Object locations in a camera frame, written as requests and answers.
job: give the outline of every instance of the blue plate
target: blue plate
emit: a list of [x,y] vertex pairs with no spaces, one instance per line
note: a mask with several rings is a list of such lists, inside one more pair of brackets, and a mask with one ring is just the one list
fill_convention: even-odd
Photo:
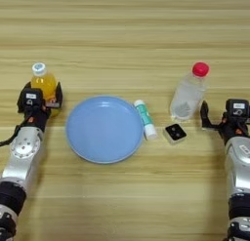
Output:
[[66,122],[71,148],[94,163],[115,163],[141,145],[144,126],[137,109],[116,97],[95,97],[79,103]]

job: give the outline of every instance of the small black box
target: small black box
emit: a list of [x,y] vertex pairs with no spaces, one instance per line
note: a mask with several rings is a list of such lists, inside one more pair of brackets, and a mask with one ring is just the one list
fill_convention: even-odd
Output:
[[171,144],[178,143],[187,136],[179,124],[166,127],[163,131],[163,135]]

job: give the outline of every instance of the bottle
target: bottle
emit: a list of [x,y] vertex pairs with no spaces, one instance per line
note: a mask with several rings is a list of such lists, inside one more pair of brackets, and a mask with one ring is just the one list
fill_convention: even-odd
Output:
[[148,141],[154,140],[157,138],[157,132],[152,124],[152,119],[148,113],[146,108],[146,104],[143,100],[136,100],[134,102],[134,106],[137,108],[140,116],[143,120],[144,127],[145,127],[145,136]]
[[192,72],[180,82],[170,106],[173,118],[188,120],[194,114],[206,91],[205,77],[209,66],[197,62]]
[[47,71],[44,63],[38,62],[32,66],[33,77],[31,88],[41,89],[45,101],[54,100],[56,96],[57,80]]

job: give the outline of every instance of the clear plastic bottle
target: clear plastic bottle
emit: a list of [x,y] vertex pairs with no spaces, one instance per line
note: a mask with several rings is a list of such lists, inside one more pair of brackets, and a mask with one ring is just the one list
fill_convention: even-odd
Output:
[[197,62],[192,72],[180,82],[170,106],[173,118],[188,120],[191,118],[206,91],[205,77],[209,66],[204,62]]
[[31,88],[41,89],[45,101],[53,100],[56,96],[57,80],[47,71],[44,63],[38,62],[32,66],[33,77]]

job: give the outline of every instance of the green label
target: green label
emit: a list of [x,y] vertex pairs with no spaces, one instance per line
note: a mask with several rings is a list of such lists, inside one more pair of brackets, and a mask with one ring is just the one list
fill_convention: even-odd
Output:
[[152,119],[150,118],[146,106],[144,104],[140,104],[137,106],[137,109],[141,115],[144,125],[152,124]]

